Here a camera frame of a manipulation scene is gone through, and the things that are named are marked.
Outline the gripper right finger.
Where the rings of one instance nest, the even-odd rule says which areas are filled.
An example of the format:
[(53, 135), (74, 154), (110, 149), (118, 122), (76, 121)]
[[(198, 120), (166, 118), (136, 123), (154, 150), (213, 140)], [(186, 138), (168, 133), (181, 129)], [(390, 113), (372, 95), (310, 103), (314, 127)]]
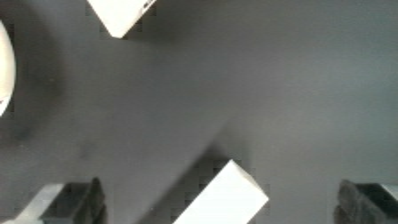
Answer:
[(333, 224), (398, 224), (398, 184), (340, 181)]

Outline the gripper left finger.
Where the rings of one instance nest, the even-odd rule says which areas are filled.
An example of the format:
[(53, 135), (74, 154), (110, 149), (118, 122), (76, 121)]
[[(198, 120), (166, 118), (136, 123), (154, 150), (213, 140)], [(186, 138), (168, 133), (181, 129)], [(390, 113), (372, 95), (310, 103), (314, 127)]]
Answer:
[(15, 224), (106, 224), (99, 179), (47, 184), (15, 216)]

